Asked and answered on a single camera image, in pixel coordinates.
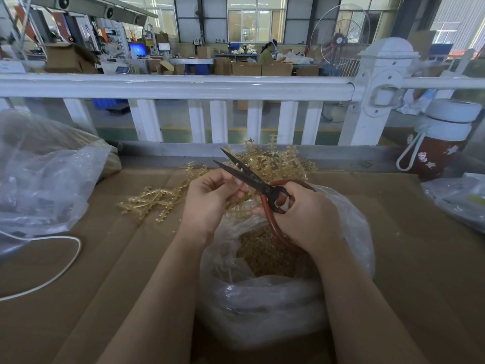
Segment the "person's right hand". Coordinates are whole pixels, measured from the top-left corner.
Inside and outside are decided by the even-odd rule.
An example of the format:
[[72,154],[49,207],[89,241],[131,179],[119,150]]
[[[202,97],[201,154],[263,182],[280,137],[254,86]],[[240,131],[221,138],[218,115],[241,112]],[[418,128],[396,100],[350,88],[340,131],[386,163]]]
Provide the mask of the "person's right hand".
[[[340,217],[336,206],[325,195],[292,182],[286,183],[284,187],[295,201],[290,201],[287,213],[274,214],[282,232],[310,255],[340,240]],[[281,197],[277,205],[285,201],[286,196]],[[256,208],[254,212],[266,217],[263,208]]]

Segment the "open bag of small parts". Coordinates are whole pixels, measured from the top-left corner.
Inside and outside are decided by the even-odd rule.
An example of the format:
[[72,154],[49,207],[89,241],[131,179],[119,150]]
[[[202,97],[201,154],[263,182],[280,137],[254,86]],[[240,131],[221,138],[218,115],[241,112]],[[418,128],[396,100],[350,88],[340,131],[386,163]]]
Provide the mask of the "open bag of small parts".
[[[365,216],[335,190],[312,186],[336,205],[344,239],[372,276],[374,252]],[[248,200],[243,206],[256,203]],[[229,213],[202,256],[197,316],[230,349],[254,349],[328,327],[322,283],[311,257],[271,237],[265,219]]]

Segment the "red scissor handle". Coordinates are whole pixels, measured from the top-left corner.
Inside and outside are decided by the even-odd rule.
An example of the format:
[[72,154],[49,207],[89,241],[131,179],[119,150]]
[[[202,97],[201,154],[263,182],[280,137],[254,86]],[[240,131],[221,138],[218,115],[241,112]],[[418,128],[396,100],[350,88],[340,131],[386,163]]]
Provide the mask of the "red scissor handle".
[[[294,179],[274,180],[270,183],[270,185],[271,186],[282,186],[282,185],[285,185],[286,183],[288,183],[290,181],[293,182],[293,183],[297,183],[298,185],[301,185],[306,189],[310,189],[310,190],[315,191],[315,189],[313,189],[306,182],[301,181],[301,180],[294,180]],[[268,223],[270,224],[271,231],[273,232],[273,235],[276,237],[276,239],[281,244],[283,244],[284,246],[286,246],[287,248],[289,248],[293,251],[296,251],[296,252],[302,253],[302,254],[306,253],[306,251],[301,249],[298,245],[293,244],[292,242],[288,241],[285,238],[285,235],[283,235],[283,232],[281,231],[278,224],[276,223],[275,215],[273,214],[273,210],[270,207],[270,204],[268,202],[268,198],[266,198],[266,196],[264,196],[264,195],[261,195],[260,198],[261,198],[261,203],[263,204],[264,213],[266,214],[266,218],[268,219]],[[284,210],[282,210],[281,208],[279,208],[278,213],[284,214],[286,212]]]

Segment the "brown granular pieces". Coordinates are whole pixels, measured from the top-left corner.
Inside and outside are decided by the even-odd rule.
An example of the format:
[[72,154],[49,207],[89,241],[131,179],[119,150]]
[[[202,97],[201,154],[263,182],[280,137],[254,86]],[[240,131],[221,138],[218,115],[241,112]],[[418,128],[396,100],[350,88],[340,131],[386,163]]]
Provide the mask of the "brown granular pieces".
[[294,277],[296,260],[300,254],[281,245],[270,226],[262,226],[242,234],[241,246],[236,253],[243,258],[256,277],[277,275]]

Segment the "woman's dark hair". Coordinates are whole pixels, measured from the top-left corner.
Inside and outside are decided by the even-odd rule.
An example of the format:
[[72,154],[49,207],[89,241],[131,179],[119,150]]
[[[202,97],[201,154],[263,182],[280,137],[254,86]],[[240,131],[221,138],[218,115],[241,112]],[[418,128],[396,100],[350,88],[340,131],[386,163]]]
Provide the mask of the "woman's dark hair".
[[[273,42],[273,44],[274,44],[275,46],[278,46],[278,42],[276,42],[276,39],[273,39],[273,40],[272,40],[272,42]],[[264,51],[266,48],[268,48],[268,46],[270,45],[270,43],[271,43],[271,42],[266,43],[266,44],[263,46],[263,48],[261,49],[261,52],[260,52],[260,53],[263,53],[263,51]]]

